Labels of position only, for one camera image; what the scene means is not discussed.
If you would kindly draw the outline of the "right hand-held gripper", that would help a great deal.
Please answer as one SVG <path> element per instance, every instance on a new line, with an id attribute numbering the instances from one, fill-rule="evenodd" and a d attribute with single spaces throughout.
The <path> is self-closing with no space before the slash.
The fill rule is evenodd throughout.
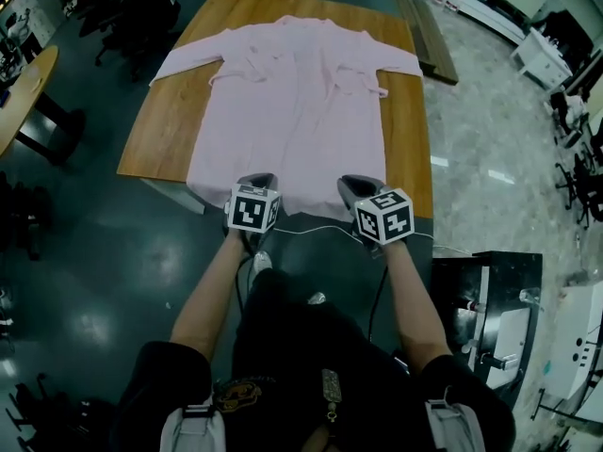
<path id="1" fill-rule="evenodd" d="M 337 180 L 337 190 L 370 253 L 378 254 L 383 246 L 415 232 L 413 202 L 402 189 L 369 176 L 346 174 Z"/>

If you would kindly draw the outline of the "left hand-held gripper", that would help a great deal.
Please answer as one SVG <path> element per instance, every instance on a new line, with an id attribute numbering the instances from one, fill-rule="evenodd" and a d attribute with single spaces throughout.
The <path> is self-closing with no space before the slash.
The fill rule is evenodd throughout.
<path id="1" fill-rule="evenodd" d="M 226 227 L 239 232 L 246 252 L 256 252 L 262 235 L 276 222 L 282 200 L 277 189 L 278 178 L 273 173 L 243 176 L 232 187 L 224 205 Z"/>

